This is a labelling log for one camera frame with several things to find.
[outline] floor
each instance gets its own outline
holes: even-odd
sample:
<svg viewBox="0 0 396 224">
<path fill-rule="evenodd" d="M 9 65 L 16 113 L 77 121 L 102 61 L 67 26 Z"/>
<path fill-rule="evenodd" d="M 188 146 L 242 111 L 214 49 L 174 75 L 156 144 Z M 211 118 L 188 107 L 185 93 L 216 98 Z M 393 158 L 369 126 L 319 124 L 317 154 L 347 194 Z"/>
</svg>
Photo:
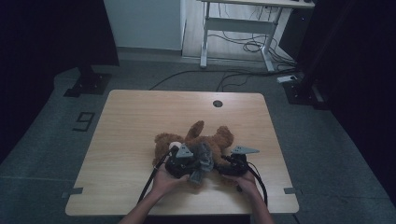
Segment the floor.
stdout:
<svg viewBox="0 0 396 224">
<path fill-rule="evenodd" d="M 274 214 L 276 223 L 396 223 L 387 193 L 330 111 L 290 105 L 276 82 L 284 74 L 269 76 L 260 65 L 233 63 L 217 61 L 201 70 L 194 59 L 123 52 L 120 67 L 94 67 L 112 75 L 104 94 L 78 98 L 64 97 L 78 79 L 78 70 L 58 75 L 49 101 L 0 165 L 0 223 L 117 223 L 120 217 L 69 217 L 64 212 L 108 93 L 153 87 L 216 91 L 224 74 L 234 69 L 258 75 L 227 78 L 223 90 L 264 95 L 296 189 L 299 212 Z M 169 78 L 184 71 L 190 72 Z M 87 132 L 73 131 L 81 112 L 95 113 Z"/>
</svg>

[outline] metal bracket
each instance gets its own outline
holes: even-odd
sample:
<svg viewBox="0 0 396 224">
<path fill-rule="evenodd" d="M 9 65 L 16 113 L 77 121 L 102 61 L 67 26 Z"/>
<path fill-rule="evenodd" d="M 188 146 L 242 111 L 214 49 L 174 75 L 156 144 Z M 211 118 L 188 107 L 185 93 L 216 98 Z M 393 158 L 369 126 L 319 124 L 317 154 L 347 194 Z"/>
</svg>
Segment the metal bracket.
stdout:
<svg viewBox="0 0 396 224">
<path fill-rule="evenodd" d="M 231 150 L 231 152 L 233 154 L 250 154 L 250 153 L 257 153 L 260 151 L 255 148 L 236 146 L 233 150 Z"/>
<path fill-rule="evenodd" d="M 185 144 L 181 144 L 181 147 L 178 149 L 176 154 L 176 158 L 190 158 L 193 156 L 194 154 L 186 147 Z"/>
</svg>

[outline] round hole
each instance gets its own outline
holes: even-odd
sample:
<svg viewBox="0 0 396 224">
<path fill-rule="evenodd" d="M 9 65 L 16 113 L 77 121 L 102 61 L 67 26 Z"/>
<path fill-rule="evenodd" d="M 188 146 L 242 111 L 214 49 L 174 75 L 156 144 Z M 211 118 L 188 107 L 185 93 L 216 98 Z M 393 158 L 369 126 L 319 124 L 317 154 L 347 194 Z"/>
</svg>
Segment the round hole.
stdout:
<svg viewBox="0 0 396 224">
<path fill-rule="evenodd" d="M 213 106 L 215 107 L 222 107 L 222 101 L 214 101 Z"/>
</svg>

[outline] brown teddy bear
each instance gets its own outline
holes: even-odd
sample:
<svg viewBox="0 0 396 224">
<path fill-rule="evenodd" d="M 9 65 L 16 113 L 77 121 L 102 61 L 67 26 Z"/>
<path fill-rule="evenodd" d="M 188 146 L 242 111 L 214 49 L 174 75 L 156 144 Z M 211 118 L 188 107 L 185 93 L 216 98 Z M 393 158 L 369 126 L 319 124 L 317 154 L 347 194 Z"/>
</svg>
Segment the brown teddy bear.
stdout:
<svg viewBox="0 0 396 224">
<path fill-rule="evenodd" d="M 223 150 L 233 144 L 233 135 L 227 126 L 220 126 L 212 136 L 200 136 L 204 128 L 204 122 L 199 120 L 190 127 L 186 137 L 173 133 L 160 133 L 155 137 L 155 158 L 152 164 L 156 165 L 160 159 L 168 153 L 169 146 L 173 142 L 184 143 L 186 147 L 193 148 L 202 143 L 206 144 L 211 150 L 213 162 L 218 165 L 227 164 L 228 162 L 221 158 Z"/>
</svg>

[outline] standing desk frame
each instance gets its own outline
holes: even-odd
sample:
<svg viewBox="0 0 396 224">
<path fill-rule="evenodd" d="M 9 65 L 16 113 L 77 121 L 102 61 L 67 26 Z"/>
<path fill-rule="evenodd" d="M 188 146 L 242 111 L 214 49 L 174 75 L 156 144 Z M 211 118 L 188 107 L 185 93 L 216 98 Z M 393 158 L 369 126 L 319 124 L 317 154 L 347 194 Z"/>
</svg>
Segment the standing desk frame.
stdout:
<svg viewBox="0 0 396 224">
<path fill-rule="evenodd" d="M 274 72 L 274 66 L 271 62 L 271 55 L 269 54 L 269 48 L 274 38 L 276 27 L 279 22 L 280 15 L 283 7 L 301 7 L 301 8 L 313 8 L 314 3 L 306 3 L 303 0 L 297 2 L 291 0 L 201 0 L 207 3 L 205 13 L 205 26 L 204 26 L 204 42 L 201 48 L 201 63 L 202 68 L 206 68 L 207 61 L 207 32 L 213 31 L 228 31 L 238 33 L 252 33 L 269 35 L 264 47 L 261 49 L 262 57 L 264 58 L 265 65 L 269 72 Z M 224 18 L 213 18 L 209 16 L 210 3 L 227 3 L 227 4 L 239 4 L 239 5 L 256 5 L 256 6 L 268 6 L 278 7 L 279 10 L 276 13 L 276 17 L 273 21 L 248 21 L 248 20 L 236 20 L 236 19 L 224 19 Z"/>
</svg>

